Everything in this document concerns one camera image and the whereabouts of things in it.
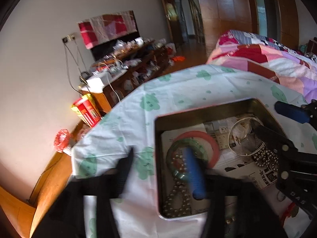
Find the orange object on floor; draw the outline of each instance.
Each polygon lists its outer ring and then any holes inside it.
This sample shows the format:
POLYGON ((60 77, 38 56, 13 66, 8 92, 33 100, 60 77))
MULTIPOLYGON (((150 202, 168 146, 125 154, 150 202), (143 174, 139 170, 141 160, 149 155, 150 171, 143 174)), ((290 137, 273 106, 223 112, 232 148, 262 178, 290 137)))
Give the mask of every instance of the orange object on floor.
POLYGON ((172 60, 174 62, 183 62, 183 61, 185 61, 185 59, 186 59, 185 56, 174 56, 174 57, 172 57, 172 60))

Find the green jade bangle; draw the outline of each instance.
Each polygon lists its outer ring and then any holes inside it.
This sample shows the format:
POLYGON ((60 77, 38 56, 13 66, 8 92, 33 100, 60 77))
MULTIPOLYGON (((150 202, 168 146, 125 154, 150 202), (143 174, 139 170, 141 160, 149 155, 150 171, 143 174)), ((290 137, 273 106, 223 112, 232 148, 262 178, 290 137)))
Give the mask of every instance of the green jade bangle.
POLYGON ((188 173, 186 173, 184 169, 175 166, 175 161, 178 158, 183 160, 183 156, 180 155, 177 157, 174 154, 177 149, 186 147, 190 147, 193 150, 195 157, 208 161, 206 151, 198 141, 194 139, 181 139, 175 141, 167 151, 166 164, 172 176, 184 182, 188 181, 188 173))

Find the pink bangle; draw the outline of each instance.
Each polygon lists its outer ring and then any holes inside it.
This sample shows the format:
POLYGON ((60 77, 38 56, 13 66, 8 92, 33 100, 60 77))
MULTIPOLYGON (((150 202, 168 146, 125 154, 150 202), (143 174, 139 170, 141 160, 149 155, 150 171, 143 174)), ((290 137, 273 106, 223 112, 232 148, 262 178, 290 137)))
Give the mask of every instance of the pink bangle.
POLYGON ((213 150, 212 158, 209 160, 208 167, 213 168, 219 160, 220 152, 218 143, 207 133, 202 131, 188 131, 176 137, 175 141, 186 138, 201 138, 207 141, 213 150))

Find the white tablecloth with green pattern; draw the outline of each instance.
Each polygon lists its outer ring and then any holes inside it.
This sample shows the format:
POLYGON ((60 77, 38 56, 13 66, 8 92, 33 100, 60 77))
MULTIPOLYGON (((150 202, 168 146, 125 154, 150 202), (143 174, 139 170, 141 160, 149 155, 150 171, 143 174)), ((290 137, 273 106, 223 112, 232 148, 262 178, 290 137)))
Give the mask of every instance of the white tablecloth with green pattern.
MULTIPOLYGON (((154 120, 166 113, 250 97, 262 101, 300 151, 317 152, 316 131, 310 125, 299 124, 274 111, 276 101, 306 104, 301 94, 257 74, 202 65, 151 80, 124 98, 73 148, 73 174, 77 178, 100 175, 114 167, 128 148, 134 146, 136 155, 124 197, 112 201, 121 237, 199 237, 205 215, 166 221, 157 214, 154 120)), ((278 213, 288 205, 287 200, 283 205, 276 201, 275 187, 265 192, 278 213)), ((95 198, 88 196, 85 226, 89 238, 96 238, 95 218, 95 198)), ((299 228, 296 223, 289 224, 286 228, 289 237, 299 237, 305 225, 299 228)))

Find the colorful quilt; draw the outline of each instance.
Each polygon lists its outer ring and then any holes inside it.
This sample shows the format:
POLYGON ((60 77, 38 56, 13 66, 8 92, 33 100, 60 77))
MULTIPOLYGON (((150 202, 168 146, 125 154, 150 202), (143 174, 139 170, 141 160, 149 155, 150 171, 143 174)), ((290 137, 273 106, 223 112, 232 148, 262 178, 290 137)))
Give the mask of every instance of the colorful quilt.
POLYGON ((87 49, 137 32, 133 11, 92 17, 78 22, 78 26, 87 49))
POLYGON ((317 99, 317 64, 281 43, 237 30, 221 35, 207 63, 249 71, 317 99))

